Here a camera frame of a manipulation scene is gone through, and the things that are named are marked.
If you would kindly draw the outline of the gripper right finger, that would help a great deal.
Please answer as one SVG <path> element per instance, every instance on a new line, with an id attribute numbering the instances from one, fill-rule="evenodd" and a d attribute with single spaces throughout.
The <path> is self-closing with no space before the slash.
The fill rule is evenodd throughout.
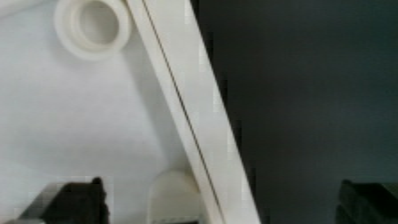
<path id="1" fill-rule="evenodd" d="M 398 183 L 341 182 L 333 224 L 398 224 Z"/>

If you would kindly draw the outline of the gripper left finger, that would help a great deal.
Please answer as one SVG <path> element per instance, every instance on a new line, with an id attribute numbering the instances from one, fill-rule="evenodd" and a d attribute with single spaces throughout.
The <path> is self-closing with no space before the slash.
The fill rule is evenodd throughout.
<path id="1" fill-rule="evenodd" d="M 101 178 L 47 185 L 10 224 L 110 224 Z"/>

